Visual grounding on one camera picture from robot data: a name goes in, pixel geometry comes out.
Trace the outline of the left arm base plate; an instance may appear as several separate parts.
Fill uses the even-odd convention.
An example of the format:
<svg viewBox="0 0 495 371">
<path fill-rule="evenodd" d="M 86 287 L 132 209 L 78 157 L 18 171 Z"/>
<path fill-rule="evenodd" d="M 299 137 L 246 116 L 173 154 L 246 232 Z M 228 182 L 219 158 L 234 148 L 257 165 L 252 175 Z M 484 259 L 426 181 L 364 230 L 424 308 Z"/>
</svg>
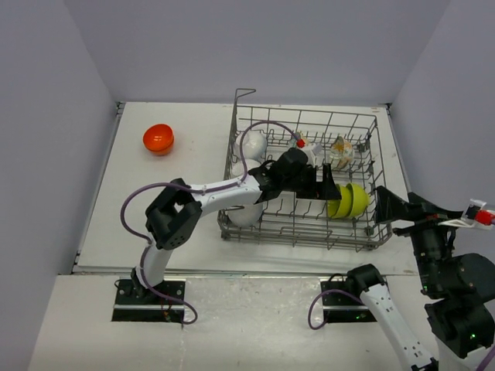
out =
<svg viewBox="0 0 495 371">
<path fill-rule="evenodd" d="M 184 305 L 166 300 L 146 291 L 138 294 L 131 279 L 114 283 L 116 295 L 111 320 L 113 322 L 179 323 L 184 321 Z"/>
</svg>

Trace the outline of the orange bowl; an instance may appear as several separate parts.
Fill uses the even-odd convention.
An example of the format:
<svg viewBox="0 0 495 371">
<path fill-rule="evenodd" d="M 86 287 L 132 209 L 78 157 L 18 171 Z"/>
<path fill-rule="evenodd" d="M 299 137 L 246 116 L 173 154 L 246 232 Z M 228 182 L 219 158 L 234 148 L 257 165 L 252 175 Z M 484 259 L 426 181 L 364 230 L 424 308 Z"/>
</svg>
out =
<svg viewBox="0 0 495 371">
<path fill-rule="evenodd" d="M 143 144 L 148 152 L 153 155 L 167 155 L 172 151 L 175 137 L 173 134 L 158 133 L 145 135 Z"/>
<path fill-rule="evenodd" d="M 167 124 L 155 124 L 143 134 L 142 141 L 149 151 L 161 152 L 173 145 L 175 137 Z"/>
</svg>

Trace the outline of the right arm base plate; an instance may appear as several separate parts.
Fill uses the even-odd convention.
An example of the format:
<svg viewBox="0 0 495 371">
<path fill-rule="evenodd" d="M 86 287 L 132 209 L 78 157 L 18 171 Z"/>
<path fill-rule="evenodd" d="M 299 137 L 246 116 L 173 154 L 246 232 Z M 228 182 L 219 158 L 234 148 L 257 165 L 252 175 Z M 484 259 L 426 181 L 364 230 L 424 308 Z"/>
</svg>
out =
<svg viewBox="0 0 495 371">
<path fill-rule="evenodd" d="M 347 277 L 343 274 L 332 274 L 320 280 L 321 292 L 341 290 L 348 292 Z M 370 310 L 352 298 L 341 293 L 326 294 L 321 299 L 323 319 L 326 324 L 333 323 L 367 323 L 376 322 Z"/>
</svg>

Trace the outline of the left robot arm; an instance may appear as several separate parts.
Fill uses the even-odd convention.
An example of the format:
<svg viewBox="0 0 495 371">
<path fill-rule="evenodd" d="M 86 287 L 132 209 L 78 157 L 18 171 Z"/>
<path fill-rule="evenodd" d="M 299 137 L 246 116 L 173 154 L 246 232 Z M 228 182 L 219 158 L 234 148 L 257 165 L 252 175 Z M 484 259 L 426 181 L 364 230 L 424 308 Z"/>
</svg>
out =
<svg viewBox="0 0 495 371">
<path fill-rule="evenodd" d="M 188 185 L 183 179 L 159 183 L 161 192 L 145 210 L 147 243 L 138 265 L 131 272 L 133 294 L 151 304 L 161 293 L 161 283 L 172 252 L 193 234 L 201 217 L 235 206 L 261 205 L 293 192 L 300 199 L 339 200 L 340 191 L 328 164 L 323 177 L 309 163 L 305 152 L 290 148 L 276 160 L 246 168 L 244 174 L 203 186 Z"/>
</svg>

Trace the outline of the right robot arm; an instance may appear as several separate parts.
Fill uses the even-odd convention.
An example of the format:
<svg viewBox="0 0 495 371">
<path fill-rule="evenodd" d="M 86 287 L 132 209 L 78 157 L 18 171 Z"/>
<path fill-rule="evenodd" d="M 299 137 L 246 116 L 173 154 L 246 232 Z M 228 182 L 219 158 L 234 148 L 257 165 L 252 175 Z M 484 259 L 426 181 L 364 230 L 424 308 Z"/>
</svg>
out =
<svg viewBox="0 0 495 371">
<path fill-rule="evenodd" d="M 471 199 L 465 210 L 454 211 L 414 192 L 402 199 L 379 186 L 376 193 L 376 223 L 411 222 L 393 232 L 411 240 L 421 293 L 432 299 L 432 303 L 425 305 L 425 311 L 439 347 L 439 358 L 434 359 L 415 338 L 374 265 L 347 272 L 346 297 L 367 306 L 403 369 L 484 370 L 494 358 L 494 318 L 485 305 L 494 299 L 494 264 L 480 254 L 456 256 L 453 251 L 457 230 L 493 229 L 494 207 Z"/>
</svg>

